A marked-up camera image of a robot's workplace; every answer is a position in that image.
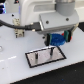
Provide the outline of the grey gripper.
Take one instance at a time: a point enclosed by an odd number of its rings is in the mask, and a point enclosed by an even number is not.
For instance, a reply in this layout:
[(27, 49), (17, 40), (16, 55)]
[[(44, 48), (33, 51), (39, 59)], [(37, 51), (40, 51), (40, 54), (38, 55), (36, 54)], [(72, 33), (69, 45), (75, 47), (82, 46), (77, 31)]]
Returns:
[[(58, 31), (64, 31), (64, 37), (66, 42), (70, 42), (71, 29), (74, 25), (78, 23), (78, 14), (74, 12), (71, 16), (63, 16), (58, 12), (43, 13), (39, 15), (41, 24), (41, 34), (53, 33)], [(46, 44), (50, 44), (51, 35), (46, 35)]]

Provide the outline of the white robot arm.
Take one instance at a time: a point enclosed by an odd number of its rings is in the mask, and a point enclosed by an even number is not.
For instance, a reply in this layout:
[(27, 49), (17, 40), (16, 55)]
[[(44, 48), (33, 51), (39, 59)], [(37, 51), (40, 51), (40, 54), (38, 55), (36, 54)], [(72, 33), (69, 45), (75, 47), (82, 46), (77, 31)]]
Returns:
[(71, 38), (71, 29), (84, 21), (84, 1), (76, 0), (20, 0), (20, 24), (27, 26), (38, 22), (40, 34), (57, 31), (67, 33), (67, 42)]

